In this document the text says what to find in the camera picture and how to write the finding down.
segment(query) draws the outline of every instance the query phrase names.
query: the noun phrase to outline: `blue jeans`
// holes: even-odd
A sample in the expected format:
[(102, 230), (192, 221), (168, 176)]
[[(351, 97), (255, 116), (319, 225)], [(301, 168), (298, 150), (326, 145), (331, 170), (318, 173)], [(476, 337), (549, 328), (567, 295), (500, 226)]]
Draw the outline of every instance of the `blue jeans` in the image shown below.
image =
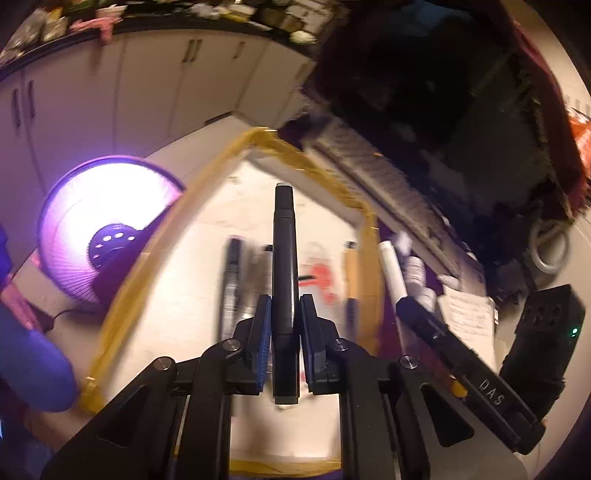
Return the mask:
[(76, 380), (68, 359), (41, 332), (24, 329), (2, 304), (0, 378), (36, 410), (63, 411), (76, 401)]

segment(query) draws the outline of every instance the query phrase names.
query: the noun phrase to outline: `white cabinet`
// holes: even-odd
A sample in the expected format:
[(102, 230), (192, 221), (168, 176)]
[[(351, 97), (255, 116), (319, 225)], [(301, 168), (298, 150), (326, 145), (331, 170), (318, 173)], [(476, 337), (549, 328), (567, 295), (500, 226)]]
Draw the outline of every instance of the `white cabinet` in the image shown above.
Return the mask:
[(269, 42), (242, 95), (238, 112), (254, 125), (277, 127), (292, 93), (313, 65), (308, 57)]
[(75, 166), (114, 153), (113, 103), (123, 45), (87, 41), (24, 69), (24, 118), (47, 190)]
[(183, 67), (170, 126), (176, 140), (236, 108), (266, 40), (226, 32), (199, 32)]
[(183, 67), (192, 65), (195, 32), (127, 35), (115, 99), (117, 153), (145, 157), (167, 143)]
[(22, 86), (22, 72), (0, 82), (0, 223), (16, 267), (36, 247), (44, 199), (27, 143)]

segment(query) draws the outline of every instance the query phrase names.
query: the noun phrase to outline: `purple light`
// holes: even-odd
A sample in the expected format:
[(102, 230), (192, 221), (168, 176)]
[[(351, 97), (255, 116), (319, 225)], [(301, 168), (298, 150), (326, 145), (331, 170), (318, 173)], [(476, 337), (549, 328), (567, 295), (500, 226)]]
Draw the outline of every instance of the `purple light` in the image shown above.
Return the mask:
[[(94, 234), (114, 223), (140, 231), (182, 194), (172, 177), (139, 159), (114, 156), (109, 163), (105, 160), (111, 158), (93, 160), (97, 165), (88, 167), (89, 162), (79, 173), (75, 169), (67, 174), (48, 197), (40, 223), (39, 246), (46, 273), (72, 296), (89, 301), (97, 301), (90, 284), (98, 273), (87, 254)], [(107, 235), (103, 241), (111, 239)]]

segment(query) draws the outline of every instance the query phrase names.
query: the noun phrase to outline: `handwritten note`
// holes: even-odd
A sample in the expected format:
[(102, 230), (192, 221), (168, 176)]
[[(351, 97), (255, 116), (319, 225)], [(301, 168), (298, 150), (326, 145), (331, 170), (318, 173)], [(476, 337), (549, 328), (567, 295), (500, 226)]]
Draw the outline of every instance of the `handwritten note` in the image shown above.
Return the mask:
[(437, 302), (448, 328), (496, 372), (494, 302), (489, 297), (479, 297), (445, 286), (443, 292), (444, 295)]

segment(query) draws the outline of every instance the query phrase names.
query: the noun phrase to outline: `person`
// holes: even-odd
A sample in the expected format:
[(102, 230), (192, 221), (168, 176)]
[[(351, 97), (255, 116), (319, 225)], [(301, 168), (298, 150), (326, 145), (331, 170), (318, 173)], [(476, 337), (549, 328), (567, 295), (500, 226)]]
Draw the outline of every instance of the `person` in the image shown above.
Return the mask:
[(0, 381), (36, 410), (67, 410), (77, 396), (72, 365), (43, 335), (33, 309), (12, 281), (7, 240), (0, 225)]

